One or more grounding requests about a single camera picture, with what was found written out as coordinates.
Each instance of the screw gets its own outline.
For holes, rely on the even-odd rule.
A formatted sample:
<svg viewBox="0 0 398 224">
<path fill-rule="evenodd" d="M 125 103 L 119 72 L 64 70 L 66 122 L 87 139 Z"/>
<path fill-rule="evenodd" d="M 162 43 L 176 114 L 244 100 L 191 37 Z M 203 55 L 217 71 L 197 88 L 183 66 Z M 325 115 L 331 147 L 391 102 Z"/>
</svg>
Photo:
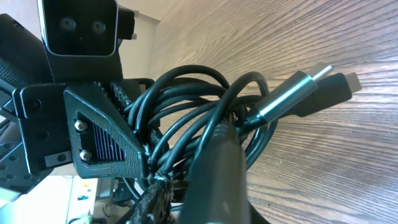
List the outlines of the screw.
<svg viewBox="0 0 398 224">
<path fill-rule="evenodd" d="M 80 159 L 82 159 L 83 161 L 90 161 L 92 157 L 92 153 L 87 150 L 82 150 L 80 152 Z"/>
<path fill-rule="evenodd" d="M 77 121 L 75 122 L 75 128 L 76 128 L 76 130 L 78 130 L 78 131 L 86 131 L 87 128 L 88 128 L 88 125 L 87 125 L 87 123 L 85 123 L 85 122 L 83 122 L 83 121 L 77 120 Z"/>
</svg>

